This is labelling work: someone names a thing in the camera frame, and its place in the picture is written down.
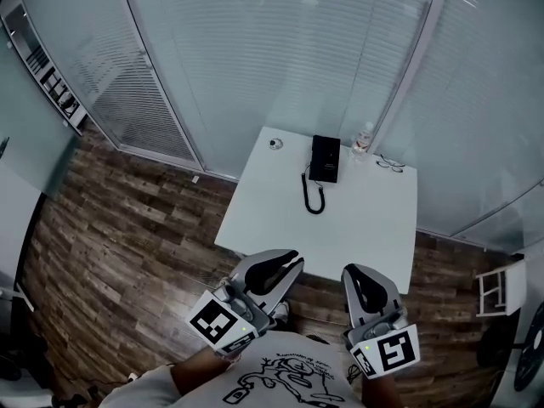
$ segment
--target shirt sleeve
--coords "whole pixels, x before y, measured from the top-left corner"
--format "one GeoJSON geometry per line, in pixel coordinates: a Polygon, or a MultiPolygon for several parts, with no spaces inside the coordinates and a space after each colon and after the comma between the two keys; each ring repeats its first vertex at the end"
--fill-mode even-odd
{"type": "Polygon", "coordinates": [[[100,408],[159,408],[172,405],[180,398],[170,367],[162,365],[113,390],[102,401],[100,408]]]}

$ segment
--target person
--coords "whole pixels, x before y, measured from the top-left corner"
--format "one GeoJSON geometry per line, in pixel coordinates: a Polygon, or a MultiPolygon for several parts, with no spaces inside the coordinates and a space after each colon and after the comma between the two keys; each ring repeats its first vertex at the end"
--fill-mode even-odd
{"type": "MultiPolygon", "coordinates": [[[[287,326],[289,307],[272,314],[287,326]]],[[[100,408],[402,408],[391,375],[363,377],[362,400],[349,385],[341,359],[327,342],[295,332],[269,331],[236,358],[207,347],[174,366],[163,365],[115,389],[100,408]]]]}

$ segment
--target printed drawing on shirt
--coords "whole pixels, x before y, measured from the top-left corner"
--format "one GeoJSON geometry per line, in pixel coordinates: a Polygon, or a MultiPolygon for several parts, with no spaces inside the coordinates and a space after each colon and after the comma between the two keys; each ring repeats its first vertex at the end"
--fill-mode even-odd
{"type": "Polygon", "coordinates": [[[330,394],[326,387],[327,381],[334,379],[326,371],[327,365],[298,354],[279,356],[276,360],[263,358],[261,371],[242,375],[238,379],[240,387],[227,394],[223,401],[231,405],[239,404],[259,386],[260,389],[283,388],[299,404],[320,408],[338,408],[339,405],[333,402],[344,402],[344,398],[330,394]]]}

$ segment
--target wooden floor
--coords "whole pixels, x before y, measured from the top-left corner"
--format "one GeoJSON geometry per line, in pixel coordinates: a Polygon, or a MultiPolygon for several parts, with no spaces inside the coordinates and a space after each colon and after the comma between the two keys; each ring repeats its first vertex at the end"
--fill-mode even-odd
{"type": "MultiPolygon", "coordinates": [[[[87,125],[56,200],[42,209],[22,278],[37,307],[28,320],[48,342],[60,395],[87,396],[91,385],[108,393],[114,386],[104,383],[203,347],[184,316],[237,263],[213,245],[235,185],[192,178],[113,150],[87,125]]],[[[404,304],[422,361],[397,376],[406,405],[489,404],[500,372],[476,364],[489,321],[474,317],[473,276],[506,261],[418,235],[404,304]]],[[[347,365],[339,283],[304,275],[289,299],[297,330],[323,337],[347,365]]]]}

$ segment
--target eyeglasses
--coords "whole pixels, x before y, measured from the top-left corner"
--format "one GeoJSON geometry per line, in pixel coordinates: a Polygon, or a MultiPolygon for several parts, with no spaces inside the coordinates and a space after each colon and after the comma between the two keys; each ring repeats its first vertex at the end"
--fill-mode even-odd
{"type": "Polygon", "coordinates": [[[382,160],[376,160],[376,164],[379,167],[390,167],[394,173],[402,173],[404,171],[404,169],[402,168],[406,166],[405,164],[387,160],[381,154],[380,157],[382,158],[382,160]]]}

